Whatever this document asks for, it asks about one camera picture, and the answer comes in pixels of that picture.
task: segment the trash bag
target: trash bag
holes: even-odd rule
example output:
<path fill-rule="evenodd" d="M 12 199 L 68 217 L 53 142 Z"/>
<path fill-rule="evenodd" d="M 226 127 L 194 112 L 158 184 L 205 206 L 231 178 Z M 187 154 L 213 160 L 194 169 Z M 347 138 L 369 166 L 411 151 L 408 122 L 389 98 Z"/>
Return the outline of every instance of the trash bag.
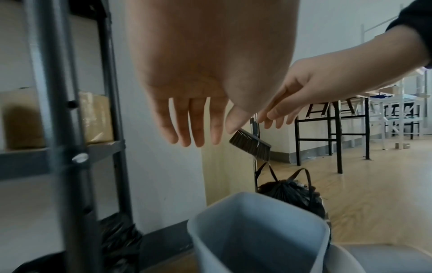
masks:
<path fill-rule="evenodd" d="M 324 219 L 331 229 L 332 225 L 329 219 L 329 214 L 324 208 L 324 203 L 320 193 L 316 192 L 315 187 L 312 186 L 311 175 L 307 169 L 301 168 L 297 170 L 287 180 L 278 180 L 275 172 L 269 164 L 270 173 L 274 182 L 267 182 L 258 187 L 258 177 L 265 165 L 266 163 L 264 163 L 255 173 L 255 189 L 257 193 L 264 194 L 310 211 Z M 307 186 L 295 180 L 302 170 L 305 170 L 306 172 Z"/>
<path fill-rule="evenodd" d="M 129 217 L 115 213 L 99 222 L 103 264 L 108 273 L 137 273 L 143 235 Z M 40 257 L 19 266 L 13 273 L 66 273 L 65 252 Z"/>

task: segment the baseboard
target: baseboard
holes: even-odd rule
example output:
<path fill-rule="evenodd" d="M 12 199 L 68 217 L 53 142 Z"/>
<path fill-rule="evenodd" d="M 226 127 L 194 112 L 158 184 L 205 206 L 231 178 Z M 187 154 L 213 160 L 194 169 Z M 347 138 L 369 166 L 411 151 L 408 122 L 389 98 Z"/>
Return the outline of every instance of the baseboard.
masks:
<path fill-rule="evenodd" d="M 148 269 L 193 248 L 186 229 L 187 221 L 144 235 L 139 268 Z"/>
<path fill-rule="evenodd" d="M 371 135 L 371 139 L 380 139 L 381 134 Z M 361 138 L 354 140 L 354 147 L 361 146 Z M 348 149 L 351 148 L 351 141 L 346 140 L 342 141 L 342 149 Z M 333 151 L 336 150 L 336 143 L 333 143 Z M 314 157 L 323 157 L 329 154 L 329 148 L 327 145 L 312 148 L 312 149 L 306 149 L 300 151 L 300 159 L 301 161 L 305 161 Z M 270 158 L 273 161 L 277 162 L 283 162 L 283 163 L 291 163 L 295 164 L 297 163 L 297 155 L 295 152 L 292 153 L 285 153 L 285 152 L 270 152 Z"/>

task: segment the black sleeve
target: black sleeve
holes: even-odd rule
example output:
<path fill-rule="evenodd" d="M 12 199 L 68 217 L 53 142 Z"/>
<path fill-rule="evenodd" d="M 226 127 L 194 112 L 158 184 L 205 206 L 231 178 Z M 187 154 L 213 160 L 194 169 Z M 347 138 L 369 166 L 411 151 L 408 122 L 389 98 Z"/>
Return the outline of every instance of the black sleeve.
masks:
<path fill-rule="evenodd" d="M 432 0 L 416 0 L 403 9 L 398 19 L 393 21 L 387 30 L 405 25 L 413 28 L 422 37 L 432 59 Z"/>

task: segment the plastic bin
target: plastic bin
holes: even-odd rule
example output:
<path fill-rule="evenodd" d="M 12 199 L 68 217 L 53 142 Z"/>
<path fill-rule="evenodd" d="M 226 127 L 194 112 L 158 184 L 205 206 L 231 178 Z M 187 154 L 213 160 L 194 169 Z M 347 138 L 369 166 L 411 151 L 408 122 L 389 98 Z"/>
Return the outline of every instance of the plastic bin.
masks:
<path fill-rule="evenodd" d="M 322 273 L 329 226 L 257 193 L 239 193 L 188 222 L 202 273 Z"/>

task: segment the floor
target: floor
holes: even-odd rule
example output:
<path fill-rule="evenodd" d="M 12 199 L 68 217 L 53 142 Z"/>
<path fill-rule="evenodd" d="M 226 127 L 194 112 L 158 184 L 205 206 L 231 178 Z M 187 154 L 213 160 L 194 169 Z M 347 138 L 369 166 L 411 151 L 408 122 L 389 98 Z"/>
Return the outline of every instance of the floor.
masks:
<path fill-rule="evenodd" d="M 361 148 L 343 151 L 343 175 L 336 172 L 336 157 L 304 162 L 312 183 L 324 198 L 333 225 L 334 242 L 386 242 L 408 244 L 432 253 L 432 137 L 407 140 L 410 149 L 386 151 L 371 145 L 371 161 Z M 388 147 L 394 147 L 389 141 Z M 279 179 L 297 166 L 272 163 Z M 306 176 L 299 180 L 306 182 Z M 260 183 L 271 181 L 269 171 Z M 186 254 L 149 273 L 198 272 L 193 254 Z"/>

